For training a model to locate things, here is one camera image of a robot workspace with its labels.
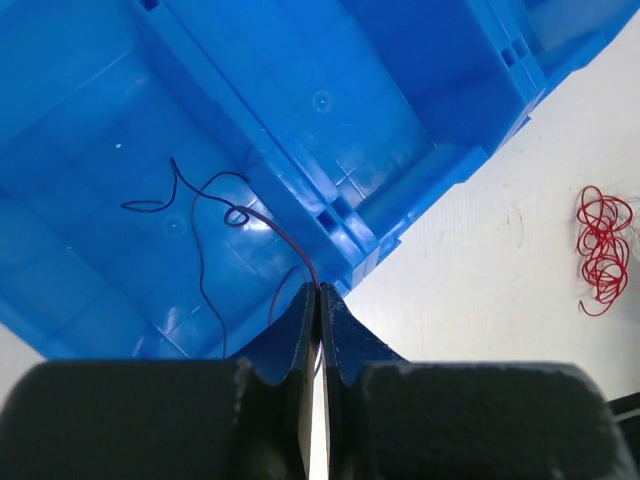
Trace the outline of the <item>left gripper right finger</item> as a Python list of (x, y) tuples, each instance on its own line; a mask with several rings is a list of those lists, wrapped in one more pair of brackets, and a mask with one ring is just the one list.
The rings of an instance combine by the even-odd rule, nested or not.
[(331, 479), (410, 479), (415, 386), (410, 363), (350, 312), (337, 289), (320, 291)]

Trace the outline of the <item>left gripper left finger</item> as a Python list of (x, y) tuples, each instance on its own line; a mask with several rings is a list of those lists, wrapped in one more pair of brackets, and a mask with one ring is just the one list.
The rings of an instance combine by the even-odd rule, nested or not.
[(309, 477), (315, 314), (316, 288), (305, 283), (274, 323), (232, 356), (243, 374), (232, 479)]

